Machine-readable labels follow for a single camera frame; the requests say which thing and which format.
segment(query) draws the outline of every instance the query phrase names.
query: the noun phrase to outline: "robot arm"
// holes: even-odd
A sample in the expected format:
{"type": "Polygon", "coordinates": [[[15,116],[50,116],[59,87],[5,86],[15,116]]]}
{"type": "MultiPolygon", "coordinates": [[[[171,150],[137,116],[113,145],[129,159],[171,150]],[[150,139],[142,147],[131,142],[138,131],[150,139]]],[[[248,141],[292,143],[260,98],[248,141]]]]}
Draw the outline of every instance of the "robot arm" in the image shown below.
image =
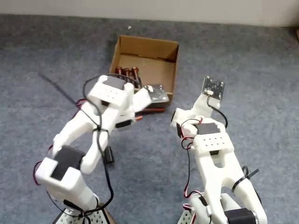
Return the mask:
{"type": "Polygon", "coordinates": [[[44,158],[36,171],[37,180],[56,200],[74,210],[73,215],[95,209],[99,204],[99,198],[87,187],[82,176],[82,172],[90,174],[101,157],[98,143],[105,150],[109,134],[115,128],[130,125],[135,121],[135,112],[151,103],[146,89],[134,94],[131,83],[110,76],[100,76],[87,98],[99,107],[101,117],[92,104],[85,102],[55,136],[49,157],[44,158]],[[98,134],[100,118],[102,130],[98,134]],[[86,154],[69,146],[87,132],[93,132],[93,140],[86,154]]]}
{"type": "Polygon", "coordinates": [[[225,126],[210,118],[213,110],[207,100],[210,98],[209,105],[219,108],[223,87],[223,82],[206,77],[202,94],[193,108],[188,111],[176,109],[171,123],[177,126],[179,136],[183,132],[185,137],[194,138],[191,150],[205,186],[203,197],[207,204],[203,205],[196,193],[191,196],[190,203],[199,223],[209,224],[211,217],[213,224],[267,224],[266,214],[250,180],[245,178],[234,189],[244,173],[225,126]],[[222,187],[233,189],[245,208],[240,208],[229,195],[221,194],[222,187]]]}

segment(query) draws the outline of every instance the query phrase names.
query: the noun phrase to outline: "black wire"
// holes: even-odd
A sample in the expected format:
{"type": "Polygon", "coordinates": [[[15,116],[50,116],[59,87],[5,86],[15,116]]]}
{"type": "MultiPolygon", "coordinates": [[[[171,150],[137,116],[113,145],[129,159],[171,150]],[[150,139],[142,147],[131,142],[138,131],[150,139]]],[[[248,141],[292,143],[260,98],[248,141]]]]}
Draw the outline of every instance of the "black wire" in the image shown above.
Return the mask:
{"type": "Polygon", "coordinates": [[[187,120],[185,120],[181,125],[180,125],[180,129],[181,129],[181,132],[182,132],[182,126],[183,126],[183,124],[184,123],[186,123],[187,121],[189,121],[189,120],[195,120],[195,121],[198,121],[198,123],[201,123],[201,120],[198,120],[198,119],[195,119],[195,118],[189,118],[189,119],[187,119],[187,120]]]}
{"type": "Polygon", "coordinates": [[[218,110],[217,108],[209,105],[209,100],[210,100],[210,97],[207,98],[206,100],[206,104],[211,107],[213,110],[217,111],[224,119],[225,119],[225,128],[228,127],[228,119],[226,118],[226,116],[224,115],[224,113],[222,113],[220,110],[218,110]]]}
{"type": "Polygon", "coordinates": [[[102,150],[102,148],[101,148],[101,146],[100,146],[100,133],[101,133],[101,131],[102,131],[102,114],[101,114],[101,111],[100,111],[99,107],[98,107],[93,101],[91,101],[91,100],[87,97],[86,92],[85,92],[86,85],[87,85],[89,82],[95,80],[95,79],[98,78],[98,77],[100,77],[100,76],[92,77],[92,78],[90,78],[90,79],[88,79],[88,80],[86,80],[86,81],[84,82],[83,87],[82,87],[82,94],[83,94],[83,97],[87,100],[87,102],[89,102],[91,105],[93,105],[93,106],[96,108],[97,112],[98,112],[98,116],[99,116],[99,124],[97,125],[97,130],[96,130],[96,131],[97,131],[97,146],[98,146],[98,150],[100,151],[101,156],[102,156],[103,165],[104,165],[104,171],[105,171],[105,176],[106,176],[106,181],[107,181],[107,185],[108,185],[108,188],[109,188],[109,191],[110,191],[110,198],[109,198],[108,201],[107,201],[105,204],[103,204],[102,206],[98,207],[98,205],[97,205],[97,208],[86,211],[86,212],[85,212],[86,214],[91,214],[91,213],[93,213],[93,212],[96,212],[96,211],[99,211],[99,210],[104,209],[105,207],[107,207],[107,206],[111,203],[111,201],[113,200],[113,197],[114,197],[114,191],[113,191],[113,188],[112,188],[112,186],[111,186],[111,181],[110,181],[109,171],[108,171],[108,168],[107,168],[106,163],[104,162],[105,154],[104,154],[104,151],[102,150]]]}
{"type": "Polygon", "coordinates": [[[93,123],[97,125],[97,123],[84,111],[81,109],[79,105],[77,105],[77,102],[70,97],[69,94],[67,94],[56,82],[53,82],[51,79],[43,75],[42,73],[37,74],[39,77],[41,77],[43,80],[45,80],[47,83],[51,84],[58,92],[60,92],[68,101],[70,101],[75,107],[77,107],[79,110],[81,110],[93,123]]]}

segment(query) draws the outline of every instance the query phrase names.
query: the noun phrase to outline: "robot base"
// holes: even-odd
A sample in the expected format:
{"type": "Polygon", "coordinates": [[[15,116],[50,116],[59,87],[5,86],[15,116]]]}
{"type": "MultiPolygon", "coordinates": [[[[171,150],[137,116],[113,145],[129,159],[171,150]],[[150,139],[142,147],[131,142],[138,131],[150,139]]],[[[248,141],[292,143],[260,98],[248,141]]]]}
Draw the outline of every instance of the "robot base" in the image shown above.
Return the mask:
{"type": "Polygon", "coordinates": [[[178,220],[177,224],[191,224],[192,219],[192,213],[190,211],[184,211],[181,217],[178,220]]]}
{"type": "MultiPolygon", "coordinates": [[[[53,224],[82,224],[83,218],[79,217],[71,217],[72,211],[69,209],[65,209],[64,212],[61,212],[57,218],[54,220],[53,224]]],[[[107,210],[97,211],[88,216],[90,218],[91,224],[116,224],[107,210]]]]}

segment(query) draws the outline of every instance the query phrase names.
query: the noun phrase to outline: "red wire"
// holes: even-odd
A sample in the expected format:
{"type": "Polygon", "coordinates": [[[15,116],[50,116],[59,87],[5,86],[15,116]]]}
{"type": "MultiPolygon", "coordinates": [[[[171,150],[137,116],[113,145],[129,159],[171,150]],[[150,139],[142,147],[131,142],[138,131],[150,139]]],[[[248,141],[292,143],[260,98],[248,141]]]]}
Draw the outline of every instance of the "red wire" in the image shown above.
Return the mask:
{"type": "Polygon", "coordinates": [[[195,219],[196,219],[196,214],[194,213],[193,216],[192,216],[191,224],[195,223],[195,219]]]}

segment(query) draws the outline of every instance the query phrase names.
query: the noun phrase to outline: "open cardboard box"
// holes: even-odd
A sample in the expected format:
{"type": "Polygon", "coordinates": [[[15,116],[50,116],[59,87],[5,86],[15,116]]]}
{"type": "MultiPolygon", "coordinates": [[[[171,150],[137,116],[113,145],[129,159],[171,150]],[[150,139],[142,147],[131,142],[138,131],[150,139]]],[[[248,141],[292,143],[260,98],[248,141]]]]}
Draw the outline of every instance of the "open cardboard box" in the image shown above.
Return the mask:
{"type": "Polygon", "coordinates": [[[137,67],[143,85],[163,85],[170,101],[155,107],[166,107],[172,101],[177,58],[177,42],[121,35],[115,46],[110,73],[115,73],[117,66],[137,67]]]}

